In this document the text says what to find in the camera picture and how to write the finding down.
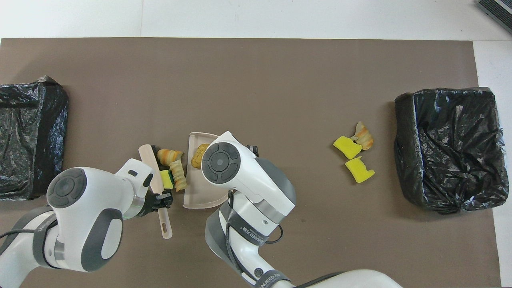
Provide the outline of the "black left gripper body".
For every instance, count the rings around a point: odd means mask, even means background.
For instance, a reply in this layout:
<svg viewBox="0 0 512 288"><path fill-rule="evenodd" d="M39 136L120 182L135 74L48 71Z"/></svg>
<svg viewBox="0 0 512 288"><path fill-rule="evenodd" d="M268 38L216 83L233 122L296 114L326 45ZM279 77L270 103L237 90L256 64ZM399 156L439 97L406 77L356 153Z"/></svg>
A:
<svg viewBox="0 0 512 288"><path fill-rule="evenodd" d="M141 210L136 217L143 217L150 212L157 212L162 207L162 199L159 194L146 194Z"/></svg>

